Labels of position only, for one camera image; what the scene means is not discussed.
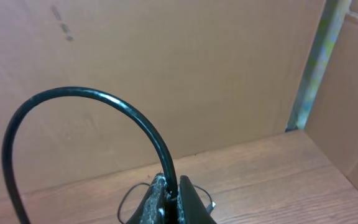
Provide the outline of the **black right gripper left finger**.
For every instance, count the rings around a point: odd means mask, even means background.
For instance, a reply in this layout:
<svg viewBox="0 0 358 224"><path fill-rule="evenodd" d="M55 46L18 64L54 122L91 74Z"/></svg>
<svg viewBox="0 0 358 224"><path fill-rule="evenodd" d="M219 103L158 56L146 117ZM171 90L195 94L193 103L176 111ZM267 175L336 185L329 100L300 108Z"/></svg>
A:
<svg viewBox="0 0 358 224"><path fill-rule="evenodd" d="M140 205L126 222L127 224L164 224L165 223L166 180L158 173L149 185Z"/></svg>

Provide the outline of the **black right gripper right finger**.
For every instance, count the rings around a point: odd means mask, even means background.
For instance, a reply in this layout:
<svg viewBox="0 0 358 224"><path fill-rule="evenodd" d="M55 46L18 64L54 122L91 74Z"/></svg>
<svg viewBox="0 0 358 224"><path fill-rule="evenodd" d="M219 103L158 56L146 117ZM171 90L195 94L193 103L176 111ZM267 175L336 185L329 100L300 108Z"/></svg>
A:
<svg viewBox="0 0 358 224"><path fill-rule="evenodd" d="M190 179L180 177L178 194L178 221L184 224L216 224L202 200L198 196Z"/></svg>

